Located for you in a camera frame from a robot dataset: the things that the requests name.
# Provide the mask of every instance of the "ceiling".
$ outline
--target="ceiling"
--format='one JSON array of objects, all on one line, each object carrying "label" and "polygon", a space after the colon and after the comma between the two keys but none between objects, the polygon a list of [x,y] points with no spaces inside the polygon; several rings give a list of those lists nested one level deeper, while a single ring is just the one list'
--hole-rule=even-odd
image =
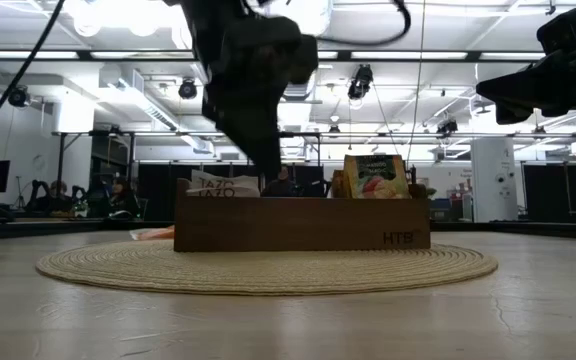
[{"label": "ceiling", "polygon": [[[187,36],[187,33],[184,33],[187,29],[183,26],[179,29],[179,24],[184,23],[180,9],[168,9],[162,1],[144,0],[154,9],[151,10],[151,17],[156,17],[158,29],[152,35],[142,37],[134,35],[127,27],[122,27],[121,21],[129,24],[130,16],[133,16],[123,9],[129,6],[117,7],[116,13],[105,15],[113,18],[108,20],[112,25],[102,27],[94,36],[85,37],[75,29],[76,16],[72,10],[73,4],[81,1],[83,0],[67,0],[66,12],[60,15],[44,49],[184,48],[184,43],[179,41],[179,38]],[[385,0],[293,0],[290,6],[311,9],[315,3],[321,2],[325,5],[327,1],[332,3],[330,25],[325,33],[327,36],[375,40],[391,36],[402,27],[401,17],[395,7]],[[138,0],[126,0],[125,4],[129,2],[137,3]],[[0,0],[0,50],[31,48],[43,30],[55,3],[56,1]],[[395,44],[359,50],[540,52],[536,31],[553,18],[545,15],[549,2],[542,0],[427,0],[425,6],[422,0],[409,0],[406,3],[412,13],[412,28],[409,34]],[[556,5],[558,12],[562,12],[575,7],[576,0],[557,0]],[[317,17],[309,16],[308,11],[298,13],[304,16],[303,21],[319,21]],[[179,35],[179,31],[182,34],[175,40],[173,34]],[[321,43],[320,50],[325,49],[358,50]],[[401,133],[424,130],[434,133],[442,119],[451,117],[457,120],[461,132],[530,133],[535,123],[546,120],[538,116],[523,124],[500,127],[495,124],[492,114],[474,115],[472,103],[473,100],[479,100],[474,97],[473,91],[477,81],[516,72],[526,64],[373,63],[371,67],[374,86],[359,105],[350,104],[346,92],[349,79],[363,62],[320,62],[320,69],[314,75],[316,86],[309,103],[279,105],[282,124],[297,123],[303,131],[327,131],[333,123],[331,116],[336,116],[336,122],[340,124],[343,132],[376,132],[387,131],[389,128]],[[112,63],[36,62],[29,68],[28,74],[61,75],[89,92],[103,105],[96,113],[95,120],[98,123],[117,123],[125,130],[152,130],[152,119],[140,108],[126,99],[110,96],[107,88],[99,86],[100,69]],[[117,65],[123,73],[133,70],[140,73],[145,80],[146,94],[168,113],[178,117],[184,129],[214,130],[212,123],[200,116],[201,88],[199,95],[193,100],[182,100],[177,94],[178,85],[184,77],[199,75],[196,65],[174,61],[124,61]],[[14,73],[19,66],[20,62],[0,61],[0,73]],[[418,98],[415,96],[417,89],[420,90]],[[555,125],[548,130],[556,133],[576,132],[576,119]],[[351,139],[347,137],[326,140],[330,143],[348,141]],[[362,143],[390,141],[371,137],[352,140]],[[149,140],[149,144],[152,142],[156,143],[156,140]],[[570,139],[559,139],[550,142],[550,145],[563,146],[570,142]],[[164,143],[169,144],[170,140],[162,140],[162,144]]]}]

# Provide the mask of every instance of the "round jute mat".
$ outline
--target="round jute mat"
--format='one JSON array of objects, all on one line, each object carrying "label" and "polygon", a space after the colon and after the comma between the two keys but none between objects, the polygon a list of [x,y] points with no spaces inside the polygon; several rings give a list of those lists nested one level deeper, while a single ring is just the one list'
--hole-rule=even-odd
[{"label": "round jute mat", "polygon": [[89,285],[159,292],[311,295],[410,289],[491,273],[474,250],[176,253],[171,240],[86,246],[48,255],[40,273]]}]

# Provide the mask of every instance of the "wooden crate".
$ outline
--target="wooden crate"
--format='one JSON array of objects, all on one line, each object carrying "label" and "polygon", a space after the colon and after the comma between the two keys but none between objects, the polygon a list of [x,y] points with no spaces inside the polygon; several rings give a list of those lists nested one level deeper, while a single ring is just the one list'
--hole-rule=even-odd
[{"label": "wooden crate", "polygon": [[175,251],[427,249],[427,200],[186,196],[179,180]]}]

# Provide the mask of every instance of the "wooden box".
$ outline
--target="wooden box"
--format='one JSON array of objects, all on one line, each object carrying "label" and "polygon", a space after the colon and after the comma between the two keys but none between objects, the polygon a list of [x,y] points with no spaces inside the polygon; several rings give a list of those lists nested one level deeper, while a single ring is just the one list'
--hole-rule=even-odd
[{"label": "wooden box", "polygon": [[179,180],[175,251],[430,248],[427,200],[186,196]]}]

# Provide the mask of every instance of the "person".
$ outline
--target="person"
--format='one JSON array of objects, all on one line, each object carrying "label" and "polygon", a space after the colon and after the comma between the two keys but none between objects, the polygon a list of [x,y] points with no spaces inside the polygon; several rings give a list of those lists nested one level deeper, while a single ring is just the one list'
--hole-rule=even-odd
[{"label": "person", "polygon": [[68,185],[61,182],[60,195],[57,196],[57,180],[50,184],[48,194],[38,198],[33,207],[33,211],[64,211],[68,212],[72,208],[72,199],[66,195]]},{"label": "person", "polygon": [[261,196],[265,197],[291,197],[294,196],[295,183],[290,180],[288,167],[283,165],[277,175],[277,179],[266,185]]},{"label": "person", "polygon": [[110,207],[112,213],[127,211],[133,217],[139,217],[139,204],[137,203],[137,198],[130,188],[130,183],[123,177],[118,177],[113,180]]}]

